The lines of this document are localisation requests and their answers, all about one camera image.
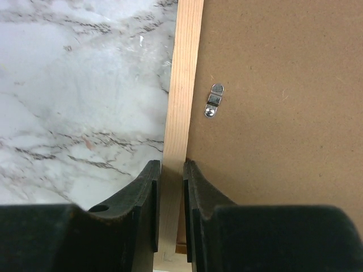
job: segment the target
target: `metal clip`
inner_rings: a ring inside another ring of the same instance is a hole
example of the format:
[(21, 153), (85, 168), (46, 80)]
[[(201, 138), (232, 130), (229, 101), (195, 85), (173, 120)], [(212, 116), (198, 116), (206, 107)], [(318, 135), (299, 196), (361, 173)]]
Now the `metal clip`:
[(217, 108), (221, 103), (224, 90), (225, 90), (225, 88), (220, 83), (216, 83), (212, 86), (212, 89), (210, 90), (208, 102), (206, 103), (206, 106), (204, 109), (204, 115), (207, 118), (213, 118), (216, 115)]

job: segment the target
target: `screw head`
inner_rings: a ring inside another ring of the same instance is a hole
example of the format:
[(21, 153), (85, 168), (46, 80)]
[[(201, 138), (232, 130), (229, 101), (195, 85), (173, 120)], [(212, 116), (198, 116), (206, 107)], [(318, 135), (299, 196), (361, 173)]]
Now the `screw head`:
[(209, 117), (212, 118), (215, 115), (216, 111), (212, 108), (206, 108), (204, 111), (204, 114)]

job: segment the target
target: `wood grain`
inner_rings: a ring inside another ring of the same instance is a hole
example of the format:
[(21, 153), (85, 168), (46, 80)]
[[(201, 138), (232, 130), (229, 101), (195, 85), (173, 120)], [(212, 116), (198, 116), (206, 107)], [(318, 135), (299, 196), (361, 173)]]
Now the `wood grain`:
[(175, 254), (203, 3), (204, 0), (179, 0), (178, 3), (164, 139), (156, 265), (169, 261)]

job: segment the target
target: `white marble countertop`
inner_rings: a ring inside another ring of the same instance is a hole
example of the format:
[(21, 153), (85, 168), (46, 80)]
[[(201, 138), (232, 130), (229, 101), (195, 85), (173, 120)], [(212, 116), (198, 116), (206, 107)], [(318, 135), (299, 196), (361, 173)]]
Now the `white marble countertop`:
[(161, 160), (176, 0), (0, 0), (0, 204), (84, 209)]

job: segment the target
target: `brown backing board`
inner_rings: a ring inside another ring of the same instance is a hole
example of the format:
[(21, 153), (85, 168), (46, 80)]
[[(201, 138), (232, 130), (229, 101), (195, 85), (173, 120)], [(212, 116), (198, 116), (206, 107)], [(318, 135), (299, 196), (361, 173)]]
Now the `brown backing board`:
[(187, 158), (239, 204), (332, 204), (363, 233), (362, 72), (361, 1), (205, 0)]

